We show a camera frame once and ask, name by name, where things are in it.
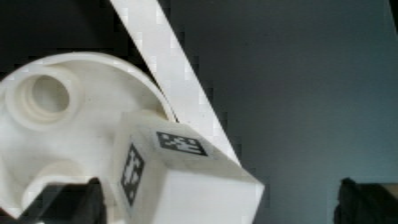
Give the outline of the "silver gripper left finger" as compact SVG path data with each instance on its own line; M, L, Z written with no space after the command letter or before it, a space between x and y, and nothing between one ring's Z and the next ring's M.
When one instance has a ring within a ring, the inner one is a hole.
M18 217L18 224L106 224L101 182L50 184Z

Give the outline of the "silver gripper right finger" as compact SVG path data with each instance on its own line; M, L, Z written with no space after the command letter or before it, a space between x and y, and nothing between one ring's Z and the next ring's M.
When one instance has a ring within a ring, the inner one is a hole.
M334 224L398 224L398 183L341 180Z

